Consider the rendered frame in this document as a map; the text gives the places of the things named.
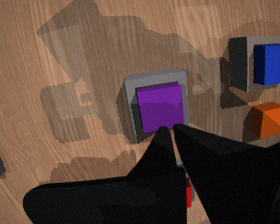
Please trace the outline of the blue button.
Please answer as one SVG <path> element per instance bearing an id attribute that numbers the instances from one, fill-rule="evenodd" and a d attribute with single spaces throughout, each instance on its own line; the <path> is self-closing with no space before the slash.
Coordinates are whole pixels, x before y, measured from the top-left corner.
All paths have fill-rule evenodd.
<path id="1" fill-rule="evenodd" d="M 244 92 L 280 87 L 280 36 L 231 37 L 231 86 Z"/>

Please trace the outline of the red button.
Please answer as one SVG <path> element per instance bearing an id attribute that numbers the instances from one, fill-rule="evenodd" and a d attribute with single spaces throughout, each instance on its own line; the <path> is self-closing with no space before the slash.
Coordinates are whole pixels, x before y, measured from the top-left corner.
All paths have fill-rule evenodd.
<path id="1" fill-rule="evenodd" d="M 181 158 L 177 158 L 176 163 L 177 163 L 177 167 L 184 168 L 184 166 L 182 166 Z M 191 202 L 194 201 L 195 199 L 195 189 L 194 189 L 194 184 L 191 183 L 189 174 L 187 174 L 187 172 L 186 172 L 186 193 L 187 193 L 186 206 L 191 207 Z"/>

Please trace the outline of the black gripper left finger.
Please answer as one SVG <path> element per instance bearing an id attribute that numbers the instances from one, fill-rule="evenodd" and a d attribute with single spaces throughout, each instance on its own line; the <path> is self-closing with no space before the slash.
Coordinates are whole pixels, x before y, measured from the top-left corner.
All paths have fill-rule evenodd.
<path id="1" fill-rule="evenodd" d="M 32 224 L 186 224 L 186 172 L 159 127 L 124 177 L 40 184 L 22 198 Z"/>

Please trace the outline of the orange block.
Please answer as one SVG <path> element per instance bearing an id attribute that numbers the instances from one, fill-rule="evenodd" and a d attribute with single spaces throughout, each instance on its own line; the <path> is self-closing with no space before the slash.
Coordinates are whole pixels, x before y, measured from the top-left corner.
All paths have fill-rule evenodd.
<path id="1" fill-rule="evenodd" d="M 260 139 L 280 133 L 280 103 L 267 102 L 252 107 L 250 132 Z"/>

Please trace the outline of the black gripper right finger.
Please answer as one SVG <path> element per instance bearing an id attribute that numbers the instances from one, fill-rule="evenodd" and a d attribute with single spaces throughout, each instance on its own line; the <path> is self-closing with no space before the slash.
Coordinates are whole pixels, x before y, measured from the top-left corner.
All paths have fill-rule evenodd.
<path id="1" fill-rule="evenodd" d="M 174 124 L 182 166 L 211 224 L 274 224 L 280 214 L 280 142 L 236 142 Z"/>

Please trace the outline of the purple button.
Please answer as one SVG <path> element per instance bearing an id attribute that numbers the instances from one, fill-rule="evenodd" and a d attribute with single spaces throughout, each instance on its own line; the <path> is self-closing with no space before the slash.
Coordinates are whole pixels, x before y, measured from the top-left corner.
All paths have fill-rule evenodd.
<path id="1" fill-rule="evenodd" d="M 124 79 L 135 136 L 156 133 L 159 127 L 190 127 L 186 71 L 180 68 L 132 74 Z"/>

